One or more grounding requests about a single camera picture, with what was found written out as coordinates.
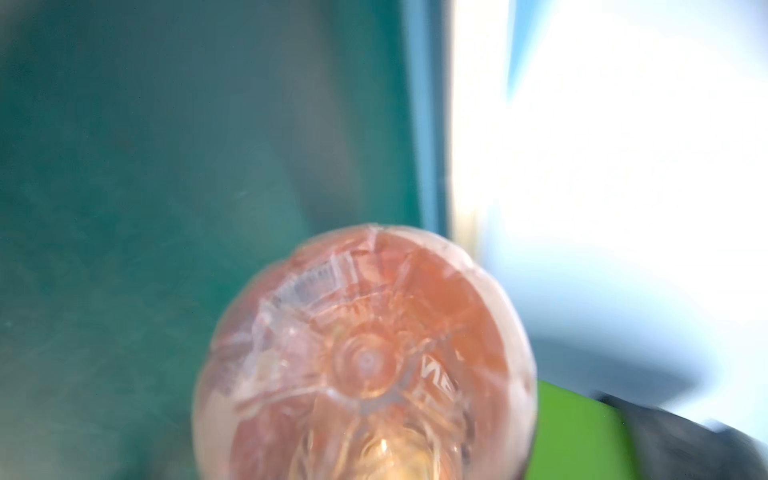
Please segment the brown nescafe bottle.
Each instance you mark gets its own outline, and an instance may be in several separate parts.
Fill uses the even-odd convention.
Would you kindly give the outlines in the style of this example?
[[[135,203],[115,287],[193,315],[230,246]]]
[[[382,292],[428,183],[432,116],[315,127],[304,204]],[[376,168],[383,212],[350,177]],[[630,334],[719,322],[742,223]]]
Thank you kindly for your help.
[[[193,400],[204,479],[521,479],[536,364],[498,281],[416,228],[326,233],[217,323]]]

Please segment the green plastic trash bin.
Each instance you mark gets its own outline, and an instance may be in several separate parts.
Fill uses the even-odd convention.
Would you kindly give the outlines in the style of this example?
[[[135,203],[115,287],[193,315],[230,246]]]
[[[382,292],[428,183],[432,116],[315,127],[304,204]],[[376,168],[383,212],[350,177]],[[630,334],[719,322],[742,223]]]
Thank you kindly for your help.
[[[629,430],[617,409],[550,383],[538,383],[532,480],[640,479]]]

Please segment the black bin liner bag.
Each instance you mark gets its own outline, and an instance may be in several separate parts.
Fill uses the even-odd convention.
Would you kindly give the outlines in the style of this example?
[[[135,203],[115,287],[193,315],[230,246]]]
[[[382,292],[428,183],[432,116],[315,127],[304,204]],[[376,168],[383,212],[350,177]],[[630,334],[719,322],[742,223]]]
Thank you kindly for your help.
[[[612,395],[604,395],[600,401],[618,411],[637,470],[645,479],[767,477],[767,461],[757,443],[737,429],[712,430],[666,410]]]

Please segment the aluminium back frame rail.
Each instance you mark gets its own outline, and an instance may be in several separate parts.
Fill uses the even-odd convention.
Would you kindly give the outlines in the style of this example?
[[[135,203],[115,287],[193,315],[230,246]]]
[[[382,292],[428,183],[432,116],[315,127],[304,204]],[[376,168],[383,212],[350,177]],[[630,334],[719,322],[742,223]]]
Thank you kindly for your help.
[[[455,149],[456,3],[400,6],[421,226],[470,250],[476,215]]]

